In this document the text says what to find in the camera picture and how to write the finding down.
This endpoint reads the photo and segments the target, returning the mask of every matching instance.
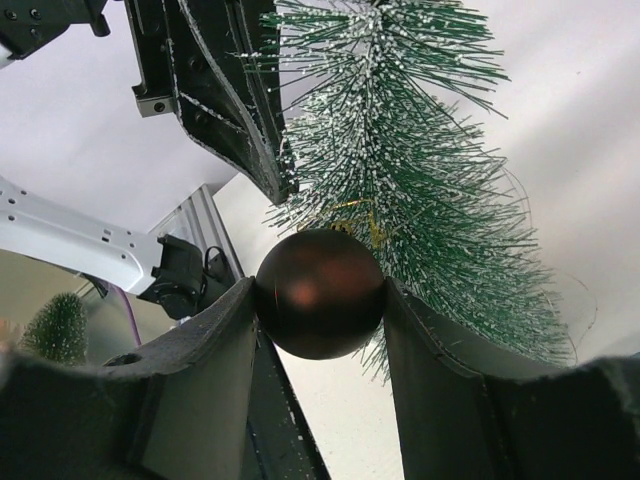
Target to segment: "dark red ornament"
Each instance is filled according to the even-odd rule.
[[[276,245],[256,276],[256,312],[283,350],[312,360],[348,355],[380,324],[384,275],[346,233],[305,230]]]

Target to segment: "christmas ornament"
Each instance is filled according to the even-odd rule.
[[[52,362],[83,365],[87,352],[87,314],[75,293],[53,297],[27,326],[18,347]]]
[[[266,39],[257,64],[292,78],[285,89],[316,83],[292,102],[301,114],[287,122],[282,156],[297,165],[300,191],[273,225],[350,221],[385,275],[435,311],[503,347],[566,364],[573,352],[551,271],[536,257],[518,192],[497,183],[506,160],[434,95],[448,90],[495,112],[482,97],[508,78],[486,18],[457,0],[275,5],[263,21],[279,35]],[[375,338],[367,365],[388,376],[382,329]]]
[[[362,347],[380,324],[384,276],[359,241],[304,230],[276,245],[256,276],[256,312],[283,350],[324,360]]]

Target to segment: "white plastic part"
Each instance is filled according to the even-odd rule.
[[[98,222],[0,177],[0,248],[117,285],[134,295],[153,282],[163,247],[154,235]]]
[[[11,65],[11,63],[13,63],[13,60],[9,58],[10,56],[11,52],[0,43],[0,70],[2,70],[4,67],[8,67],[9,65]]]

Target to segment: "green christmas tree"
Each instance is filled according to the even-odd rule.
[[[253,64],[318,83],[294,101],[303,113],[284,132],[301,191],[272,223],[346,230],[434,310],[566,364],[572,350],[550,271],[536,258],[521,199],[498,187],[506,160],[433,94],[492,109],[480,95],[507,77],[494,61],[500,52],[486,46],[486,18],[446,0],[276,6],[264,22],[278,35]],[[382,331],[375,340],[367,362],[385,369]]]
[[[27,326],[19,346],[34,355],[68,366],[84,365],[87,314],[75,293],[53,297]]]

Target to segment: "ornament ball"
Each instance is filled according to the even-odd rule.
[[[256,275],[256,312],[276,345],[326,360],[363,346],[380,324],[384,275],[350,235],[304,230],[276,245]]]

